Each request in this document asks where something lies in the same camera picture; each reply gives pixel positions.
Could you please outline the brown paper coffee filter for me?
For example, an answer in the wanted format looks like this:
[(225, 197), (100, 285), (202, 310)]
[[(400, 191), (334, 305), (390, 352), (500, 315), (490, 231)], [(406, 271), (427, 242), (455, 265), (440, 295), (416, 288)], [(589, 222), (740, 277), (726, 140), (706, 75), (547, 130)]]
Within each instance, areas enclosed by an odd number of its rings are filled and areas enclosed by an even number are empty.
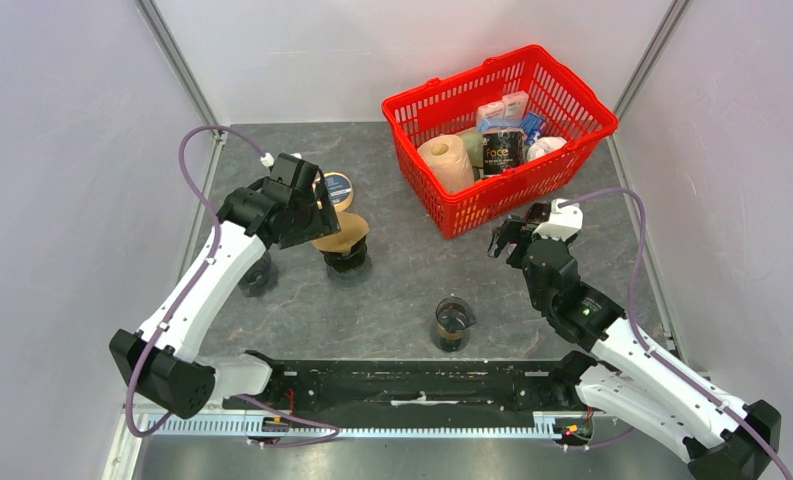
[(340, 231), (311, 241), (321, 252), (349, 253), (369, 232), (368, 222), (358, 214), (348, 211), (337, 213)]

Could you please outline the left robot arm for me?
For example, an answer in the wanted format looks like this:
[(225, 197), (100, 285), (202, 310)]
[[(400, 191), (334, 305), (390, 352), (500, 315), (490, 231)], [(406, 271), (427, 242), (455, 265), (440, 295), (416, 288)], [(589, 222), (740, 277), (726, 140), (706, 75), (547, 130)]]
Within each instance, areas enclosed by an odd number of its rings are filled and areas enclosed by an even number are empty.
[(214, 400), (248, 394), (262, 408), (279, 405), (282, 377), (251, 354), (197, 360), (220, 308), (271, 246), (286, 249), (340, 230), (319, 166), (281, 154), (268, 176), (226, 197), (204, 248), (161, 306), (134, 332), (109, 343), (134, 394), (181, 419)]

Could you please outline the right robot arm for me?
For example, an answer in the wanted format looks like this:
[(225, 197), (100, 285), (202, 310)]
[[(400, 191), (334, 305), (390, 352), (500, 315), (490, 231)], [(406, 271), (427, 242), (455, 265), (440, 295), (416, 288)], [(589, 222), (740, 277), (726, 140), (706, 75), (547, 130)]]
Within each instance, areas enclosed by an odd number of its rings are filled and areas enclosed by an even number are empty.
[(760, 478), (778, 449), (780, 413), (714, 385), (584, 282), (570, 252), (582, 223), (575, 204), (535, 203), (496, 227), (488, 247), (492, 257), (508, 254), (532, 307), (578, 347), (551, 372), (551, 400), (616, 417), (673, 452), (696, 479)]

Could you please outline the dark green glass dripper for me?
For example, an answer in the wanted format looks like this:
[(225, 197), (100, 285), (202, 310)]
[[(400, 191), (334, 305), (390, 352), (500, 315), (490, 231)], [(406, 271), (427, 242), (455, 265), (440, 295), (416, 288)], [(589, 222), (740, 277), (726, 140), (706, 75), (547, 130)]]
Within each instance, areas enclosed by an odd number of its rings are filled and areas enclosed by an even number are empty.
[(327, 272), (335, 275), (359, 275), (370, 270), (372, 260), (365, 242), (358, 242), (348, 252), (322, 251)]

